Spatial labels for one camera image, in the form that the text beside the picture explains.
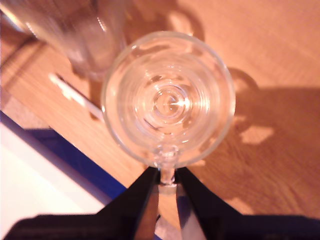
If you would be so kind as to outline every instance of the white surface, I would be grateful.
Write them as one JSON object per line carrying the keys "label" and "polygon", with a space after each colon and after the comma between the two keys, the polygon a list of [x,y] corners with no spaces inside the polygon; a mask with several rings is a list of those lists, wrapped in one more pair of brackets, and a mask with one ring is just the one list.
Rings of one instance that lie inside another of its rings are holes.
{"label": "white surface", "polygon": [[96,213],[104,204],[0,123],[0,238],[39,214]]}

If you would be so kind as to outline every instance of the clear glass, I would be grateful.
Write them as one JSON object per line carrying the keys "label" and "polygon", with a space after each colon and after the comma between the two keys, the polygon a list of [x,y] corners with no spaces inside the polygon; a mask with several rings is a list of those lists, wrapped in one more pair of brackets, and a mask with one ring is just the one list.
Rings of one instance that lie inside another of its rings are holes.
{"label": "clear glass", "polygon": [[1,9],[65,53],[82,76],[103,76],[125,47],[124,0],[2,0]]}
{"label": "clear glass", "polygon": [[203,159],[222,141],[235,112],[231,75],[199,39],[154,32],[116,59],[101,95],[105,123],[135,159],[165,171]]}

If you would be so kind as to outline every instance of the wine glass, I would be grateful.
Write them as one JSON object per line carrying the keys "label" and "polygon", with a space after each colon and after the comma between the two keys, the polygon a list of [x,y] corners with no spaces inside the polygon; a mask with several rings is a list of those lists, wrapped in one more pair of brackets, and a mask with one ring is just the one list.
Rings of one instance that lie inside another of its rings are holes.
{"label": "wine glass", "polygon": [[105,123],[120,147],[161,170],[171,185],[176,168],[203,159],[226,135],[235,112],[231,75],[204,42],[159,31],[128,46],[102,87]]}

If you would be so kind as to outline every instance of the white straw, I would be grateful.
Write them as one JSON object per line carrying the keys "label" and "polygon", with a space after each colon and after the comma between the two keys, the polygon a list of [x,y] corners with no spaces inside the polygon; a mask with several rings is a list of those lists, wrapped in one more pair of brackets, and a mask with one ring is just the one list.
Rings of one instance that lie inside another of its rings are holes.
{"label": "white straw", "polygon": [[67,99],[73,99],[82,107],[88,109],[89,112],[92,113],[92,115],[94,115],[97,119],[104,122],[102,111],[98,107],[96,107],[92,102],[90,102],[85,96],[83,96],[75,88],[73,88],[72,86],[64,82],[62,79],[60,79],[60,77],[58,77],[56,74],[49,73],[48,77],[51,80],[51,82],[53,82],[61,89],[62,94]]}

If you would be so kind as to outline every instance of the table surface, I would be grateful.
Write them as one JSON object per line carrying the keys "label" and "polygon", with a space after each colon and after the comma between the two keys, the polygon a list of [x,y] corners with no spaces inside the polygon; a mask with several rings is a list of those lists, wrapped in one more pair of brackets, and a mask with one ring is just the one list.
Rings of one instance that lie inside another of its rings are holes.
{"label": "table surface", "polygon": [[[128,16],[129,42],[158,30],[193,32],[233,77],[231,129],[189,169],[244,214],[320,218],[320,2],[147,0],[135,1]],[[114,143],[104,123],[67,100],[48,73],[59,73],[96,105],[101,84],[79,79],[68,59],[44,43],[31,40],[17,50],[28,38],[1,28],[1,96],[20,101],[129,187],[146,166]],[[159,201],[160,214],[178,228],[175,196]]]}

